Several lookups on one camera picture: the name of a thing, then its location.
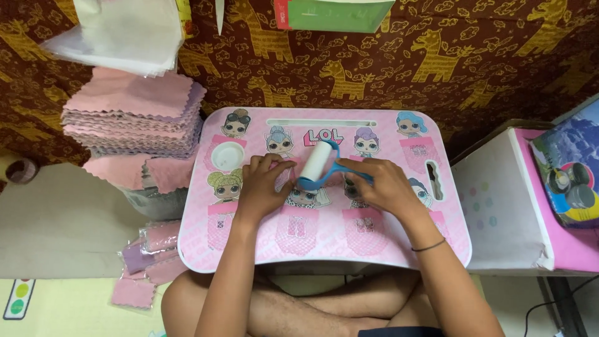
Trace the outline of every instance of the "l.o.l. surprise logo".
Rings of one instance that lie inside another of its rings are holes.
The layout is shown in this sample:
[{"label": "l.o.l. surprise logo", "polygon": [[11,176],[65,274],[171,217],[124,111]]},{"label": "l.o.l. surprise logo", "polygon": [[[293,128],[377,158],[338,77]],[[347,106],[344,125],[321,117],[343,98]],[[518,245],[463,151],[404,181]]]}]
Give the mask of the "l.o.l. surprise logo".
[{"label": "l.o.l. surprise logo", "polygon": [[304,135],[304,146],[315,146],[321,140],[332,140],[340,145],[343,139],[343,136],[337,134],[337,129],[322,129],[317,134],[314,130],[308,130]]}]

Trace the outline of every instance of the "crossed legs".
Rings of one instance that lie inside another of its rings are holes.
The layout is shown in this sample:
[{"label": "crossed legs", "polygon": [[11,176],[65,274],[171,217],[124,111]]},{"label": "crossed legs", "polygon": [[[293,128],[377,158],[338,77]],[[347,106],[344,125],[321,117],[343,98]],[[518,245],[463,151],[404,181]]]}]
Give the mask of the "crossed legs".
[{"label": "crossed legs", "polygon": [[[187,271],[166,290],[162,318],[169,337],[191,337],[212,275]],[[328,293],[293,297],[265,281],[254,283],[248,334],[254,337],[357,336],[386,326],[438,327],[420,273],[395,269]]]}]

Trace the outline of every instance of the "purple microfiber cloth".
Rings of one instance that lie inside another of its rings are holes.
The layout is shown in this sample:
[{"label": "purple microfiber cloth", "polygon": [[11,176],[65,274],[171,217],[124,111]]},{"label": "purple microfiber cloth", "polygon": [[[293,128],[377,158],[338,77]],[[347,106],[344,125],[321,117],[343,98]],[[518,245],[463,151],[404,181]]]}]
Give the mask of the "purple microfiber cloth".
[{"label": "purple microfiber cloth", "polygon": [[154,264],[156,260],[154,255],[141,253],[141,243],[125,247],[122,254],[125,266],[131,274],[144,270],[147,266]]}]

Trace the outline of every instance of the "black cable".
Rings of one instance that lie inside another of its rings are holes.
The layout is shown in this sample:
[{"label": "black cable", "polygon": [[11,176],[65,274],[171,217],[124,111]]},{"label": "black cable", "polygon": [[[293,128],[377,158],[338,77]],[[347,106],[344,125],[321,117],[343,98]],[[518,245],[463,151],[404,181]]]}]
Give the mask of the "black cable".
[{"label": "black cable", "polygon": [[530,313],[535,310],[536,308],[539,308],[541,306],[545,306],[545,305],[550,305],[550,304],[555,304],[557,302],[560,302],[562,300],[568,299],[572,296],[574,296],[574,293],[579,291],[582,287],[584,287],[585,285],[591,283],[592,281],[595,281],[597,278],[599,278],[599,275],[593,276],[592,278],[586,280],[585,282],[582,282],[578,287],[574,288],[574,290],[572,290],[570,292],[570,294],[568,296],[565,296],[563,298],[560,298],[558,300],[553,300],[551,302],[545,302],[545,303],[541,303],[541,304],[537,304],[536,306],[533,306],[532,308],[530,308],[527,313],[526,313],[526,318],[525,318],[525,329],[524,329],[524,337],[526,337],[527,333],[528,333],[528,316],[530,315]]}]

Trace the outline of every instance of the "hand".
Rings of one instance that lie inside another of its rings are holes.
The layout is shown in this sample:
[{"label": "hand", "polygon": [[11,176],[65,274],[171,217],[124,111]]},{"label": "hand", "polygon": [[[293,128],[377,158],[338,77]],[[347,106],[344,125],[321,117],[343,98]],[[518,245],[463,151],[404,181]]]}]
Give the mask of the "hand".
[{"label": "hand", "polygon": [[[278,164],[269,169],[272,163]],[[274,181],[284,170],[295,165],[296,162],[285,161],[280,155],[252,156],[250,164],[243,165],[243,185],[235,216],[257,225],[263,217],[279,208],[293,189],[294,182],[286,182],[277,192]]]},{"label": "hand", "polygon": [[366,158],[362,162],[340,158],[337,163],[370,174],[374,178],[372,186],[357,174],[346,173],[346,177],[356,184],[364,201],[395,215],[402,224],[428,216],[426,207],[412,190],[404,170],[393,162],[375,158]]}]

